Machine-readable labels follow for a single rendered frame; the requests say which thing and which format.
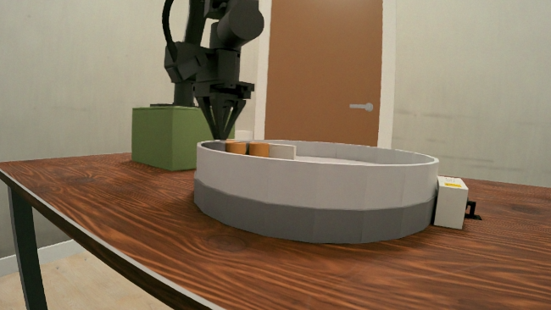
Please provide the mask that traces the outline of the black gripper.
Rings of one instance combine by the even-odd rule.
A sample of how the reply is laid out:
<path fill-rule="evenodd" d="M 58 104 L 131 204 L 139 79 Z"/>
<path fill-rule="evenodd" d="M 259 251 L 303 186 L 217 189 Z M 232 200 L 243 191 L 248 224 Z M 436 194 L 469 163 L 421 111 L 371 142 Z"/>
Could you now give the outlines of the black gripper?
<path fill-rule="evenodd" d="M 192 90 L 195 91 L 194 97 L 198 98 L 198 104 L 209 124 L 214 140 L 227 140 L 233 125 L 247 104 L 247 100 L 243 99 L 251 99 L 251 91 L 255 90 L 255 84 L 239 81 L 240 64 L 241 54 L 237 54 L 235 80 L 212 80 L 192 85 Z M 228 120 L 231 107 L 233 109 Z"/>

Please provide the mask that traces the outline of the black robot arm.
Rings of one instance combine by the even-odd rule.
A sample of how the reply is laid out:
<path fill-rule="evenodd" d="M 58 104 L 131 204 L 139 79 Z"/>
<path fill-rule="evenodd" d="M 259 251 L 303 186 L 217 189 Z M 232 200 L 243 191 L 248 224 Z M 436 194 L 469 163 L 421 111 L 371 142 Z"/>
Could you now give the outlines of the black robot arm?
<path fill-rule="evenodd" d="M 209 48 L 201 47 L 206 18 L 218 20 L 210 26 Z M 192 84 L 235 80 L 237 53 L 263 30 L 259 0 L 189 0 L 182 42 L 175 42 L 173 57 L 167 46 L 164 51 L 164 68 L 175 84 L 174 102 L 150 107 L 200 108 L 195 106 Z"/>

